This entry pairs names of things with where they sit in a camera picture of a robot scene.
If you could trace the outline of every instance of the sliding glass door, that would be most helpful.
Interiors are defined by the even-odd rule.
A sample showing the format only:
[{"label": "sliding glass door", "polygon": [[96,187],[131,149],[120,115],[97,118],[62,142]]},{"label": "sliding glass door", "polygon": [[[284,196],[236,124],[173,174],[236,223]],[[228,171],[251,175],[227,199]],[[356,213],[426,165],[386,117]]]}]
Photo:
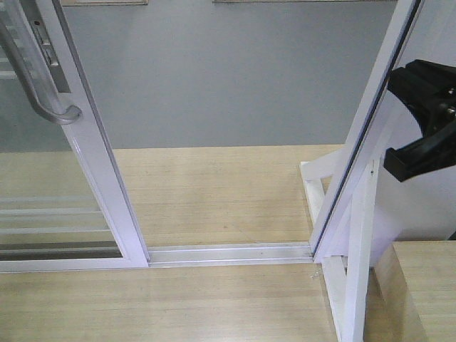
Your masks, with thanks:
[{"label": "sliding glass door", "polygon": [[147,266],[61,6],[0,1],[0,271]]}]

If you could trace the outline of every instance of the wooden floor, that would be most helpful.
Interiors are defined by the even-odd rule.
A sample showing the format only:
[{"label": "wooden floor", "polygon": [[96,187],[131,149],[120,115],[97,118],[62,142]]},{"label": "wooden floor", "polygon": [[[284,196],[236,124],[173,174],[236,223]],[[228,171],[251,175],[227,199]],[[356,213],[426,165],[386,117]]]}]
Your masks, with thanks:
[{"label": "wooden floor", "polygon": [[[335,342],[319,265],[0,274],[0,341]],[[365,342],[393,342],[370,287]]]},{"label": "wooden floor", "polygon": [[149,246],[301,242],[299,163],[340,145],[116,150]]},{"label": "wooden floor", "polygon": [[[338,146],[115,151],[151,246],[305,241],[299,162]],[[375,282],[365,342],[392,342]],[[0,341],[335,342],[319,265],[0,274]]]}]

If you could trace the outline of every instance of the metal handle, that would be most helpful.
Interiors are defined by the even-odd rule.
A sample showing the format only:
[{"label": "metal handle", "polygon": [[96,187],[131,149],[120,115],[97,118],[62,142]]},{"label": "metal handle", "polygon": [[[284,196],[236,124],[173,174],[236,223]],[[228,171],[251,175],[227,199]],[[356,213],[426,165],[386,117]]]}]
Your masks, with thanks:
[{"label": "metal handle", "polygon": [[21,82],[22,88],[26,92],[31,107],[38,115],[58,125],[69,125],[79,119],[81,116],[81,109],[75,105],[70,105],[68,108],[66,108],[64,113],[58,114],[52,110],[49,110],[41,103],[38,97],[38,93],[35,89],[35,85],[33,84],[30,70],[27,68],[24,58],[22,57],[16,43],[14,43],[12,35],[1,20],[0,45],[3,47],[6,57],[8,57],[11,65],[13,66],[14,72]]}]

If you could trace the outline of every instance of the white wall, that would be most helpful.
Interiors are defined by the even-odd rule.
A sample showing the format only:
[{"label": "white wall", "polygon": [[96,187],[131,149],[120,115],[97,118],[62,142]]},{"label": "white wall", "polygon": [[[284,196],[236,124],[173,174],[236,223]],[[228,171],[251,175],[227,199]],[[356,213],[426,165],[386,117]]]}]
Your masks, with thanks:
[{"label": "white wall", "polygon": [[394,2],[66,7],[114,147],[342,143]]}]

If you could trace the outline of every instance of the door threshold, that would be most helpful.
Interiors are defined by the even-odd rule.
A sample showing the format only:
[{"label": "door threshold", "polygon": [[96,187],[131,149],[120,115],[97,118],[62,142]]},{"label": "door threshold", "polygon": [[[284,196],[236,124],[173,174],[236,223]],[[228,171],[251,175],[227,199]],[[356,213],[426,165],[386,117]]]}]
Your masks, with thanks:
[{"label": "door threshold", "polygon": [[308,264],[308,242],[152,247],[149,267]]}]

